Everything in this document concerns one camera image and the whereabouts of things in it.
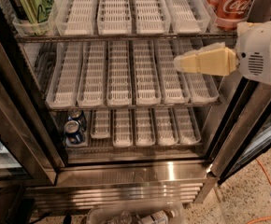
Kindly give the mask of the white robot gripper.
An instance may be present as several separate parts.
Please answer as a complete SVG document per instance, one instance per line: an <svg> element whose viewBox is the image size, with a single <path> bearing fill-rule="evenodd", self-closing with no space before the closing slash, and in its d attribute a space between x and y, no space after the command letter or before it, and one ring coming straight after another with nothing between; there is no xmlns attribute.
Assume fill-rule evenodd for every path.
<svg viewBox="0 0 271 224"><path fill-rule="evenodd" d="M271 21L240 22L235 49L239 73L271 85ZM236 70L236 54L224 42L216 42L177 56L173 64L182 73L229 76Z"/></svg>

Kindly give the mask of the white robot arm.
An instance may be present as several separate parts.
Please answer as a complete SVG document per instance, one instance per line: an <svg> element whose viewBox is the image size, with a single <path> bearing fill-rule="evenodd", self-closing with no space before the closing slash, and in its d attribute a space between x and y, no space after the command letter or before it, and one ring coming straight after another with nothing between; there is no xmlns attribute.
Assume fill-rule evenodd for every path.
<svg viewBox="0 0 271 224"><path fill-rule="evenodd" d="M271 85L271 21L240 22L233 49L217 42L184 52L173 64L182 73L229 76L238 71L244 78Z"/></svg>

